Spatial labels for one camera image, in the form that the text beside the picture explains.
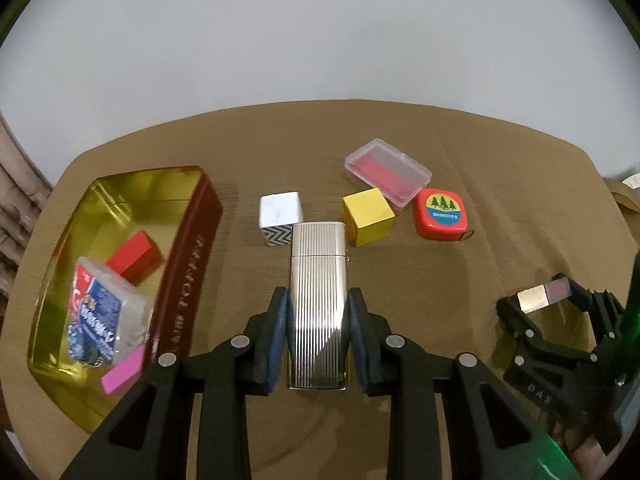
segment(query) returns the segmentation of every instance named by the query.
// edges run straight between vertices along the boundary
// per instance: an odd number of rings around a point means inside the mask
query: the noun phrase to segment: red block
[[[128,282],[147,276],[162,262],[162,254],[144,230],[138,231],[113,253],[107,267],[117,272]]]

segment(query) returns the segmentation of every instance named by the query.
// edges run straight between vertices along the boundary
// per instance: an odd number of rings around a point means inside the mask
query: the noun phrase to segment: silver lighter
[[[289,388],[345,389],[348,334],[345,226],[293,225]]]

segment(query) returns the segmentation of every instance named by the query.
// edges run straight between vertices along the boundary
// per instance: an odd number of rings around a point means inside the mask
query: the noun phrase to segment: white wall
[[[33,0],[0,110],[55,182],[79,153],[192,114],[369,98],[458,108],[640,162],[640,53],[606,0]]]

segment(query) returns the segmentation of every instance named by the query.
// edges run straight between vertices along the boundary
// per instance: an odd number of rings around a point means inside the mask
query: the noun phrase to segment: tape measure label
[[[444,193],[433,193],[425,202],[427,212],[436,222],[442,225],[454,225],[460,222],[462,213],[460,205],[451,196]]]

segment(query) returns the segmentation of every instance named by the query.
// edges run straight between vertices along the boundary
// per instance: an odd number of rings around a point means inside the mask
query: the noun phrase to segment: brown tablecloth
[[[289,248],[266,247],[261,195],[296,190],[305,220],[335,220],[355,192],[344,157],[381,137],[458,193],[476,234],[464,242],[420,238],[411,212],[391,236],[350,250],[349,282],[370,311],[429,352],[471,351],[499,367],[495,301],[567,272],[626,301],[636,244],[587,155],[516,124],[418,105],[300,102],[222,110],[160,124],[76,159],[56,186],[25,257],[2,331],[0,375],[15,431],[34,471],[57,479],[87,435],[39,389],[26,351],[40,282],[74,205],[92,180],[125,171],[199,164],[225,213],[196,318],[192,353],[240,332],[287,285]],[[584,316],[547,309],[555,338],[588,344]],[[254,478],[384,478],[388,402],[357,387],[289,391],[248,400]]]

